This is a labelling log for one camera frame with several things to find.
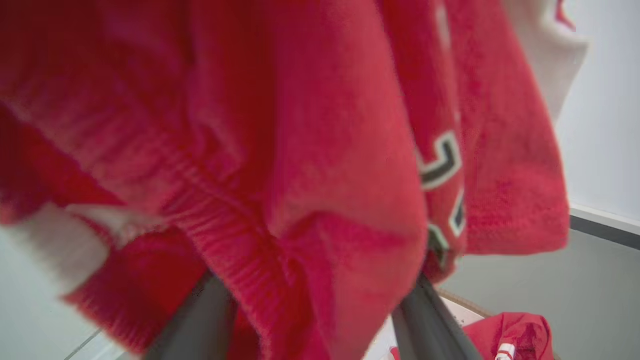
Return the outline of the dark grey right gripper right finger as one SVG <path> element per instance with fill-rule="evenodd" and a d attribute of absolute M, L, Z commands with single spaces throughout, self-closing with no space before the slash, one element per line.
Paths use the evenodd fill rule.
<path fill-rule="evenodd" d="M 391 315 L 402 360 L 480 360 L 482 356 L 423 275 Z"/>

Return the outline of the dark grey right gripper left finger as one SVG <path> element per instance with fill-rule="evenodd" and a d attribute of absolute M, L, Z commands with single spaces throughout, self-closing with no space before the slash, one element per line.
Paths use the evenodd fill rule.
<path fill-rule="evenodd" d="M 146 360 L 226 360 L 237 303 L 208 272 L 144 354 Z"/>

